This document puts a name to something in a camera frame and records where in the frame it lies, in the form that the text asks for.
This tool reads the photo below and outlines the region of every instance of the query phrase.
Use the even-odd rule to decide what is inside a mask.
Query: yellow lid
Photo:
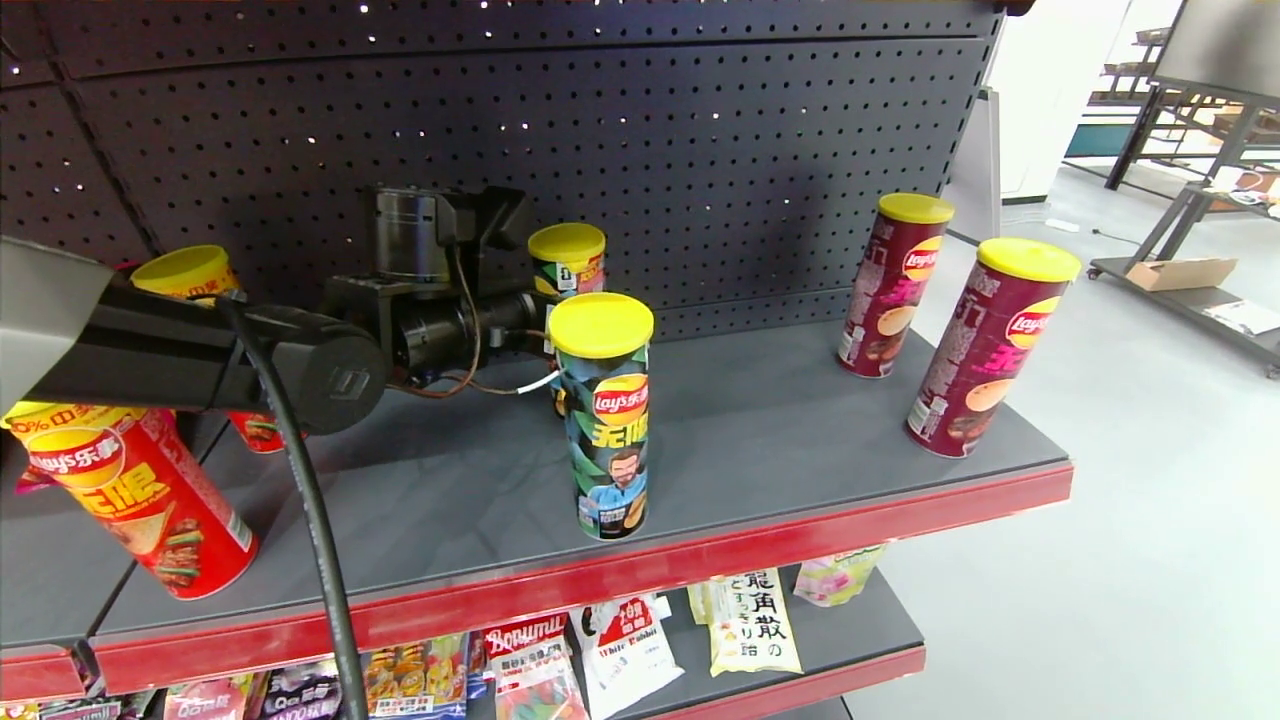
[[[197,286],[219,275],[230,259],[216,245],[192,245],[166,252],[142,265],[129,275],[136,287],[151,292],[164,292],[174,286]]]
[[[1080,260],[1061,247],[1021,237],[993,237],[978,245],[978,261],[1006,275],[1064,283],[1080,274]]]
[[[920,225],[948,223],[956,214],[956,206],[946,200],[915,192],[891,192],[879,199],[878,206],[887,218]]]
[[[552,309],[550,340],[563,352],[588,360],[635,352],[653,337],[653,311],[616,292],[575,295]]]
[[[9,420],[15,418],[22,418],[23,415],[33,415],[36,413],[44,413],[50,407],[54,407],[55,402],[32,402],[29,400],[19,400],[9,409],[4,416],[0,416],[0,428],[9,429]]]
[[[586,223],[561,223],[529,236],[529,254],[548,263],[589,260],[604,252],[604,233]]]

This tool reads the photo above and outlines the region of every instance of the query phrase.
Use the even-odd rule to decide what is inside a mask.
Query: packaged snack
[[[666,598],[644,594],[580,607],[570,616],[594,720],[612,717],[685,671],[662,630],[662,620],[671,616]]]
[[[648,511],[653,322],[643,302],[613,292],[570,297],[550,314],[577,521],[596,539],[635,533]]]
[[[1074,255],[1034,240],[995,237],[979,245],[906,416],[911,439],[945,457],[969,455],[1079,273]]]
[[[454,633],[366,655],[370,717],[466,717],[467,647]]]
[[[169,688],[164,720],[257,720],[266,673],[246,673]]]
[[[712,678],[721,673],[804,673],[774,568],[713,580]]]
[[[836,352],[846,370],[864,378],[893,370],[955,211],[946,200],[914,192],[879,199]]]
[[[604,290],[604,233],[586,223],[561,223],[529,236],[529,255],[534,259],[534,290],[556,300]],[[543,328],[549,332],[547,320]],[[548,338],[543,351],[554,357]],[[564,387],[550,382],[556,414],[564,416]]]
[[[40,707],[38,717],[40,720],[138,720],[146,715],[155,696],[156,691],[146,691],[114,697],[50,702]]]
[[[590,720],[559,612],[485,630],[498,720]]]
[[[166,252],[133,270],[129,282],[140,290],[169,297],[230,295],[241,290],[230,258],[216,245],[192,245]],[[211,305],[212,300],[197,302]],[[284,438],[270,415],[229,411],[227,418],[253,452],[284,450]]]
[[[800,577],[796,578],[795,593],[818,607],[835,607],[849,602],[867,587],[876,562],[888,546],[877,544],[828,555],[800,564]]]
[[[257,553],[166,411],[23,401],[0,425],[179,600],[225,588]]]
[[[262,720],[330,720],[342,710],[342,685],[333,659],[271,673]]]
[[[489,692],[489,680],[493,673],[489,671],[489,653],[484,650],[484,633],[474,630],[467,633],[467,700],[484,697]]]

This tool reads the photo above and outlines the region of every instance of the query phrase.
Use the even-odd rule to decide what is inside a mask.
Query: white wall
[[[1025,17],[1005,20],[987,76],[1000,91],[1004,199],[1048,195],[1128,5],[1037,0]]]

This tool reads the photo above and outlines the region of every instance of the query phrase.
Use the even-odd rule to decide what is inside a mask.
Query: black pegboard panel
[[[0,229],[109,265],[151,258],[56,86],[0,92]]]
[[[54,81],[35,3],[6,3],[0,13],[0,88]]]
[[[58,3],[73,77],[402,53],[805,38],[993,37],[989,0]]]
[[[987,47],[329,59],[79,92],[161,245],[225,245],[256,296],[312,302],[366,268],[364,184],[494,183],[530,191],[543,223],[599,223],[611,286],[662,309],[845,287],[874,199],[938,190]]]

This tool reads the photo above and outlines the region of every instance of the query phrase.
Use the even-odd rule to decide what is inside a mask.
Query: red chip can
[[[225,588],[257,553],[164,410],[19,402],[3,425],[178,600]]]
[[[937,455],[969,455],[1079,273],[1074,255],[1034,240],[997,237],[979,245],[906,418],[908,434]]]
[[[893,370],[956,211],[946,200],[911,192],[881,197],[878,210],[836,351],[846,370],[864,378]]]

